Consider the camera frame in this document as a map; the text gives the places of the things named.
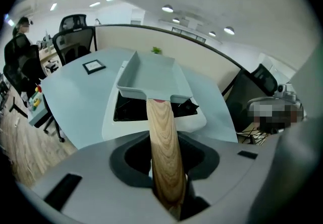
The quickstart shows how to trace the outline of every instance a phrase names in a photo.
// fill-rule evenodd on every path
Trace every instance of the rectangular ceiling light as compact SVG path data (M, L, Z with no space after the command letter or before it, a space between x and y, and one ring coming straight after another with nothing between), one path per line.
M97 2L97 3L91 4L90 7L94 7L94 6L97 6L99 4L100 4L100 2Z
M13 27L15 25L15 22L13 22L12 20L8 20L8 24Z
M55 9L56 5L57 5L57 4L53 4L53 5L51 6L50 10L52 11L53 9Z

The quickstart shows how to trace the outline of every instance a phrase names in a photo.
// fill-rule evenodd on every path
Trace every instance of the green plant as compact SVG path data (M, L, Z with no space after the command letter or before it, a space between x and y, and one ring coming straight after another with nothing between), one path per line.
M159 47L153 46L151 52L155 54L161 54L162 50Z

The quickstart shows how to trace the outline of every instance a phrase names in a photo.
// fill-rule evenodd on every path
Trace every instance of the wooden handle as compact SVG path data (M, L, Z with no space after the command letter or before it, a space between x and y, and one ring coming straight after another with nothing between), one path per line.
M155 194L164 207L179 219L186 178L171 103L148 99L147 116Z

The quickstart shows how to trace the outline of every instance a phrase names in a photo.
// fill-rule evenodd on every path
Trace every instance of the black framed card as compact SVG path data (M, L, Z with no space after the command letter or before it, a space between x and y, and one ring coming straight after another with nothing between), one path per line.
M104 69L105 65L101 63L99 60L93 60L93 61L84 63L83 67L86 70L87 74L91 74Z

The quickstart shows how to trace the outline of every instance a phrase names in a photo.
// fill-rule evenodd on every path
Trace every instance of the beige partition panel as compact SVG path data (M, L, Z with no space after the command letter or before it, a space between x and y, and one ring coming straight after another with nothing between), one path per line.
M122 47L139 52L150 52L153 46L162 54L195 72L214 79L224 91L240 68L222 55L185 38L161 31L131 26L96 27L97 49Z

